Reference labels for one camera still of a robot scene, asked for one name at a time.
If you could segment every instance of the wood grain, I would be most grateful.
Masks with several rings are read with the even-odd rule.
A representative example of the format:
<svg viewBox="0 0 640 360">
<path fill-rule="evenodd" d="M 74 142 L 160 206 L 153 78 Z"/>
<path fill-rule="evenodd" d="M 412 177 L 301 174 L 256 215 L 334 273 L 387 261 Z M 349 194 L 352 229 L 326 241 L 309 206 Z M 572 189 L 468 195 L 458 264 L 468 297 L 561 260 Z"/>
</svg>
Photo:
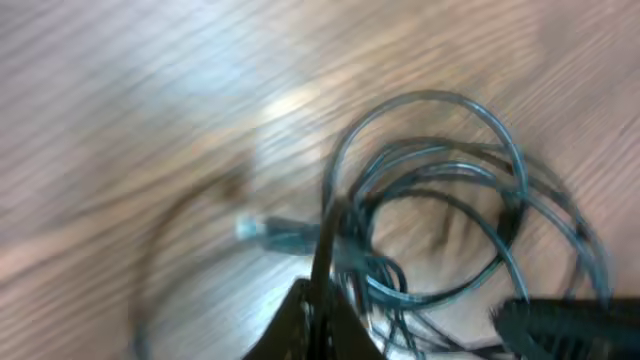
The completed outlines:
<svg viewBox="0 0 640 360">
<path fill-rule="evenodd" d="M 235 246 L 241 212 L 317 218 L 338 132 L 423 88 L 485 103 L 556 169 L 605 241 L 618 294 L 640 294 L 639 17 L 634 0 L 0 1 L 0 358 L 127 358 L 141 249 L 210 177 L 227 180 L 160 240 L 144 295 L 183 283 L 154 321 L 158 359 L 237 358 L 309 259 L 246 249 L 188 269 Z M 385 117 L 349 151 L 345 184 L 390 139 L 493 139 L 446 105 Z M 497 208 L 490 192 L 450 190 Z M 414 290 L 443 288 L 493 251 L 458 217 L 392 205 L 376 244 Z M 558 294 L 571 251 L 555 231 L 532 217 L 515 252 L 535 294 Z M 501 273 L 433 316 L 490 337 L 488 308 L 511 292 Z"/>
</svg>

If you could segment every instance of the black cable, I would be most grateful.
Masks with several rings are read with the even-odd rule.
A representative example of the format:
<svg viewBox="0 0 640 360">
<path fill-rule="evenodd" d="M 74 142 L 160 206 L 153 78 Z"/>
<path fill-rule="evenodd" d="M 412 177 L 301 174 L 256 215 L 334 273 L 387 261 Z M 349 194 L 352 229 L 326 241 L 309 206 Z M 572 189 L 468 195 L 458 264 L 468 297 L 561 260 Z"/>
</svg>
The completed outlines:
<svg viewBox="0 0 640 360">
<path fill-rule="evenodd" d="M 388 111 L 416 101 L 444 101 L 466 108 L 493 130 L 501 145 L 464 143 L 437 137 L 414 137 L 394 141 L 380 149 L 367 162 L 346 195 L 339 196 L 336 187 L 340 165 L 357 134 Z M 429 161 L 429 157 L 435 154 L 452 152 L 461 152 L 476 158 L 495 167 L 497 171 L 469 161 Z M 398 175 L 398 168 L 404 167 L 408 162 L 416 162 L 419 165 Z M 533 170 L 533 175 L 528 173 L 528 168 Z M 386 181 L 392 175 L 392 181 Z M 424 185 L 431 182 L 452 181 L 495 189 L 504 202 L 497 226 L 491 225 L 463 200 L 424 188 Z M 496 256 L 478 274 L 462 284 L 438 293 L 409 293 L 402 268 L 392 259 L 377 253 L 372 244 L 376 214 L 384 205 L 405 198 L 436 199 L 462 211 L 480 226 L 496 248 Z M 572 224 L 563 221 L 546 204 L 548 201 L 564 211 L 572 219 Z M 382 103 L 345 130 L 334 152 L 329 156 L 323 177 L 322 223 L 320 226 L 296 225 L 295 231 L 287 234 L 286 241 L 280 239 L 280 242 L 272 242 L 270 245 L 274 248 L 282 247 L 286 252 L 304 252 L 312 247 L 292 242 L 303 241 L 303 237 L 309 238 L 310 234 L 315 234 L 312 241 L 316 242 L 317 246 L 311 274 L 311 305 L 317 318 L 316 325 L 322 322 L 320 319 L 328 296 L 329 269 L 335 249 L 356 248 L 359 254 L 364 254 L 364 260 L 361 261 L 364 264 L 353 266 L 352 269 L 344 264 L 336 266 L 334 278 L 338 286 L 343 288 L 349 286 L 347 278 L 356 285 L 354 288 L 359 292 L 359 311 L 369 312 L 377 308 L 386 315 L 389 333 L 385 334 L 375 326 L 372 329 L 374 335 L 384 339 L 385 354 L 391 349 L 398 349 L 422 359 L 429 353 L 467 352 L 484 359 L 499 359 L 507 353 L 501 345 L 462 344 L 439 329 L 419 311 L 451 303 L 459 296 L 482 285 L 501 265 L 507 268 L 517 296 L 527 300 L 529 295 L 524 277 L 518 269 L 510 247 L 530 210 L 536 210 L 547 218 L 576 249 L 576 265 L 566 296 L 575 293 L 575 288 L 586 274 L 598 299 L 606 306 L 611 296 L 606 254 L 596 233 L 572 201 L 559 177 L 541 162 L 523 154 L 514 144 L 506 127 L 480 104 L 451 92 L 416 91 Z M 147 344 L 149 315 L 146 315 L 141 303 L 134 303 L 134 309 L 138 309 L 138 315 L 134 316 L 136 354 L 139 360 L 150 360 Z M 407 316 L 416 319 L 418 325 L 434 335 L 434 339 L 413 331 L 407 322 Z M 314 333 L 319 334 L 321 331 L 316 329 L 312 332 Z M 398 336 L 403 338 L 402 341 L 397 340 Z"/>
</svg>

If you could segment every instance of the wooden table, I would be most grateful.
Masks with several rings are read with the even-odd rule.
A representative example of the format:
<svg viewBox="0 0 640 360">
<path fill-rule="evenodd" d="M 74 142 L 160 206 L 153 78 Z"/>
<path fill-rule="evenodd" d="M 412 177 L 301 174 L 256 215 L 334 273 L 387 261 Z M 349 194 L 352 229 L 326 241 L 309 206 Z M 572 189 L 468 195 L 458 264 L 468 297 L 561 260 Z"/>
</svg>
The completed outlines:
<svg viewBox="0 0 640 360">
<path fill-rule="evenodd" d="M 557 170 L 605 241 L 618 294 L 638 295 L 639 18 L 634 0 L 1 0 L 0 358 L 127 358 L 152 228 L 205 179 L 216 186 L 156 246 L 147 298 L 183 286 L 158 309 L 153 348 L 237 358 L 310 261 L 236 251 L 236 216 L 317 219 L 336 134 L 423 88 L 486 104 Z M 451 106 L 386 118 L 358 138 L 344 183 L 391 139 L 494 139 Z M 491 192 L 449 190 L 497 209 Z M 413 290 L 443 288 L 493 252 L 458 217 L 390 205 L 376 245 Z M 535 216 L 515 247 L 536 295 L 559 293 L 571 254 Z M 488 309 L 510 294 L 502 271 L 433 317 L 491 337 Z"/>
</svg>

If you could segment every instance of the cable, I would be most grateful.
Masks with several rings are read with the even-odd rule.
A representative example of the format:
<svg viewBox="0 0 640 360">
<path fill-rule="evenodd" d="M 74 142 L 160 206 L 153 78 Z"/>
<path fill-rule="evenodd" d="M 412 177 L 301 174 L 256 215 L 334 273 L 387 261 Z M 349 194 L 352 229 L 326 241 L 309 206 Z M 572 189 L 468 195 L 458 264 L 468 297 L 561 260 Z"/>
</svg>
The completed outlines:
<svg viewBox="0 0 640 360">
<path fill-rule="evenodd" d="M 495 133 L 501 144 L 464 143 L 438 137 L 413 137 L 394 141 L 383 146 L 367 162 L 346 194 L 338 195 L 336 188 L 341 163 L 358 133 L 381 115 L 417 101 L 444 101 L 466 108 Z M 491 165 L 496 170 L 492 171 L 470 161 L 429 161 L 433 155 L 452 152 L 466 154 Z M 399 172 L 400 168 L 406 168 L 409 162 L 419 165 L 409 171 Z M 531 169 L 533 174 L 529 174 L 528 169 Z M 424 185 L 433 182 L 463 182 L 494 189 L 504 202 L 497 226 L 492 226 L 473 206 L 462 199 L 424 188 Z M 170 210 L 169 214 L 183 208 L 195 198 L 198 191 L 204 191 L 209 186 L 211 185 L 203 184 L 196 187 L 197 191 L 189 195 L 188 200 L 183 200 Z M 376 215 L 380 209 L 391 202 L 406 198 L 435 199 L 460 210 L 478 224 L 495 247 L 496 256 L 478 274 L 462 284 L 437 293 L 409 293 L 407 279 L 400 265 L 379 254 L 372 244 Z M 565 212 L 572 219 L 572 224 L 556 214 L 547 205 L 548 202 L 554 203 L 555 207 Z M 424 359 L 430 353 L 460 352 L 467 352 L 483 359 L 502 359 L 505 354 L 508 355 L 508 351 L 502 345 L 462 344 L 439 329 L 420 311 L 450 304 L 458 297 L 481 286 L 502 265 L 509 272 L 516 295 L 528 301 L 529 293 L 524 276 L 510 248 L 526 220 L 527 213 L 532 210 L 544 216 L 576 249 L 576 265 L 565 296 L 572 297 L 577 285 L 586 275 L 602 306 L 607 306 L 611 288 L 606 253 L 595 231 L 572 201 L 567 187 L 560 178 L 544 164 L 524 154 L 515 145 L 506 127 L 482 105 L 451 92 L 415 91 L 385 101 L 345 130 L 329 156 L 323 176 L 323 221 L 319 225 L 286 219 L 279 221 L 273 228 L 277 228 L 277 232 L 282 236 L 267 238 L 267 242 L 262 245 L 269 250 L 279 249 L 292 254 L 310 254 L 315 248 L 311 273 L 311 303 L 317 320 L 324 312 L 331 265 L 336 264 L 335 282 L 345 293 L 348 293 L 347 287 L 353 286 L 357 295 L 358 311 L 370 313 L 377 308 L 385 314 L 389 322 L 388 333 L 385 334 L 375 326 L 372 328 L 373 335 L 381 337 L 384 341 L 385 355 L 396 349 L 412 353 L 416 359 Z M 154 236 L 164 233 L 168 222 L 167 219 L 163 220 L 162 230 L 156 231 Z M 140 287 L 148 276 L 148 257 L 145 256 L 142 260 L 142 263 L 146 264 L 146 267 L 142 268 L 146 270 L 142 272 L 138 281 Z M 150 360 L 147 340 L 150 315 L 144 311 L 141 292 L 142 290 L 137 290 L 137 295 L 134 296 L 134 344 L 137 346 L 134 350 L 139 360 Z M 416 332 L 414 326 L 410 326 L 407 317 L 413 318 L 418 326 L 423 327 L 422 330 L 432 333 L 433 339 Z M 315 329 L 312 334 L 319 334 L 320 330 Z"/>
</svg>

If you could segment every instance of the wooden surface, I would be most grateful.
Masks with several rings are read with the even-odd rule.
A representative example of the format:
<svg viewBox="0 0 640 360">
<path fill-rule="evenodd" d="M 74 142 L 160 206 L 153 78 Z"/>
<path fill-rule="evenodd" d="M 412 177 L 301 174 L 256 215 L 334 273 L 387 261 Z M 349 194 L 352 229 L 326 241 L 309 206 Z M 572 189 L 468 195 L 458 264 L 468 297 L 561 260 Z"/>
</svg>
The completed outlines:
<svg viewBox="0 0 640 360">
<path fill-rule="evenodd" d="M 618 293 L 640 294 L 639 18 L 635 0 L 0 0 L 0 358 L 126 359 L 143 245 L 210 177 L 218 185 L 158 246 L 146 295 L 184 284 L 158 310 L 153 349 L 237 358 L 309 261 L 229 250 L 235 216 L 317 218 L 337 132 L 423 88 L 489 105 L 575 190 Z M 386 117 L 349 153 L 346 181 L 389 139 L 493 139 L 447 106 Z M 455 216 L 442 241 L 446 214 L 400 203 L 380 220 L 377 245 L 414 290 L 459 281 L 492 253 Z M 558 294 L 571 251 L 531 221 L 516 257 L 534 294 Z M 501 273 L 434 318 L 462 339 L 490 337 L 488 308 L 511 293 Z"/>
</svg>

